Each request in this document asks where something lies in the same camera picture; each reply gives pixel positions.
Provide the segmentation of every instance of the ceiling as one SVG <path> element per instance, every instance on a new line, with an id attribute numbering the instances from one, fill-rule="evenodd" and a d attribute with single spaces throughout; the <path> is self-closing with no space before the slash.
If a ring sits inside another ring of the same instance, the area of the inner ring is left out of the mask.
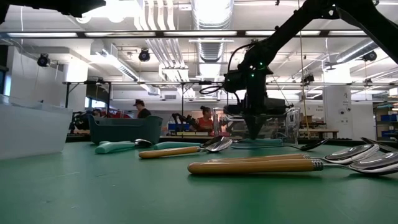
<path id="1" fill-rule="evenodd" d="M 273 29 L 275 26 L 282 25 L 297 9 L 297 1 L 281 1 L 280 6 L 274 5 L 275 0 L 271 1 L 248 1 L 235 0 L 232 16 L 232 28 L 234 30 L 255 30 Z M 380 1 L 377 9 L 388 19 L 398 21 L 398 1 Z M 190 1 L 174 1 L 174 24 L 178 30 L 192 30 L 193 20 L 192 11 L 183 10 L 190 5 Z M 78 23 L 75 18 L 64 16 L 56 11 L 35 10 L 24 7 L 11 6 L 6 16 L 6 21 L 0 25 L 2 32 L 8 31 L 111 31 L 111 30 L 136 30 L 134 18 L 127 17 L 120 23 L 110 22 L 106 17 L 94 17 L 87 24 Z M 342 20 L 315 20 L 309 23 L 306 28 L 322 29 L 358 29 Z M 274 72 L 278 82 L 291 82 L 292 75 L 298 74 L 302 67 L 305 67 L 314 59 L 326 54 L 337 54 L 343 52 L 353 45 L 364 40 L 358 37 L 329 37 L 329 38 L 293 38 L 284 45 L 274 61 L 270 64 L 270 69 Z M 154 55 L 148 62 L 140 62 L 138 59 L 141 48 L 148 47 L 144 39 L 103 39 L 96 40 L 101 46 L 105 47 L 114 44 L 118 48 L 118 57 L 124 60 L 132 69 L 140 74 L 146 81 L 162 81 L 158 75 L 159 61 Z M 233 42 L 227 43 L 224 56 L 221 62 L 228 62 L 231 52 L 237 47 L 250 43 L 248 38 L 233 38 Z M 88 58 L 95 67 L 90 67 L 90 76 L 104 77 L 112 81 L 130 81 L 123 77 L 122 73 L 112 65 L 103 61 L 102 56 L 95 55 L 93 51 L 94 40 L 90 39 L 53 39 L 53 40 L 25 40 L 24 47 L 68 47 Z M 198 78 L 198 57 L 195 43 L 190 43 L 189 39 L 179 39 L 179 46 L 185 64 L 188 66 L 188 76 L 191 80 Z M 232 60 L 231 68 L 235 68 L 242 60 L 244 52 L 238 52 Z M 365 77 L 396 68 L 394 63 L 382 50 L 376 50 L 378 58 L 374 62 L 368 62 L 365 69 L 363 61 L 352 61 L 349 63 L 351 78 L 353 81 L 362 81 Z M 226 64 L 221 66 L 221 74 L 227 71 Z M 322 81 L 322 69 L 314 70 L 315 80 Z M 378 82 L 394 82 L 398 77 L 385 76 Z M 138 90 L 139 87 L 124 86 L 124 89 Z"/>

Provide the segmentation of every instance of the white plastic bin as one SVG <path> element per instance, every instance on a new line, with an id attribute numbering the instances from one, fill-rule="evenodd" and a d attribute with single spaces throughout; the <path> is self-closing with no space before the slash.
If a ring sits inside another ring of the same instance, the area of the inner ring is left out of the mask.
<path id="1" fill-rule="evenodd" d="M 72 110 L 0 95 L 0 159 L 61 152 Z"/>

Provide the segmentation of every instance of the green table surface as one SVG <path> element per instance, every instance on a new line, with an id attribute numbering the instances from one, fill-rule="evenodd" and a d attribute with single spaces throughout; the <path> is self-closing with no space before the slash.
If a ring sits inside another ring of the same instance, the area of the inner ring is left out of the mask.
<path id="1" fill-rule="evenodd" d="M 398 223 L 398 174 L 371 178 L 336 168 L 200 177 L 189 174 L 189 163 L 300 151 L 141 160 L 139 150 L 95 155 L 95 147 L 68 143 L 61 154 L 0 161 L 0 223 Z"/>

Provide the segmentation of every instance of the security camera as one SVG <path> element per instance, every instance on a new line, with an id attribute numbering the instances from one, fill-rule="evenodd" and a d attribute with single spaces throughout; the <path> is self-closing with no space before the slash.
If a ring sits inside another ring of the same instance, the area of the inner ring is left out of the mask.
<path id="1" fill-rule="evenodd" d="M 150 59 L 149 50 L 148 49 L 141 49 L 141 53 L 138 55 L 138 59 L 141 62 L 147 62 Z"/>
<path id="2" fill-rule="evenodd" d="M 40 67 L 48 67 L 51 64 L 48 54 L 40 54 L 39 59 L 37 59 L 37 65 Z"/>

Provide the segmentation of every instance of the ventilation duct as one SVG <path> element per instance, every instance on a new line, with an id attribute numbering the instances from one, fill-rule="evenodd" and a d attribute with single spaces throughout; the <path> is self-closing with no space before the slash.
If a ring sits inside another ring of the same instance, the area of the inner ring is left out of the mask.
<path id="1" fill-rule="evenodd" d="M 231 27 L 233 0 L 191 0 L 193 24 L 196 30 L 226 30 Z M 225 43 L 197 43 L 200 75 L 216 77 Z"/>
<path id="2" fill-rule="evenodd" d="M 336 56 L 337 63 L 346 63 L 354 60 L 360 56 L 366 55 L 379 46 L 370 38 L 361 41 L 360 43 L 352 46 L 348 50 Z"/>

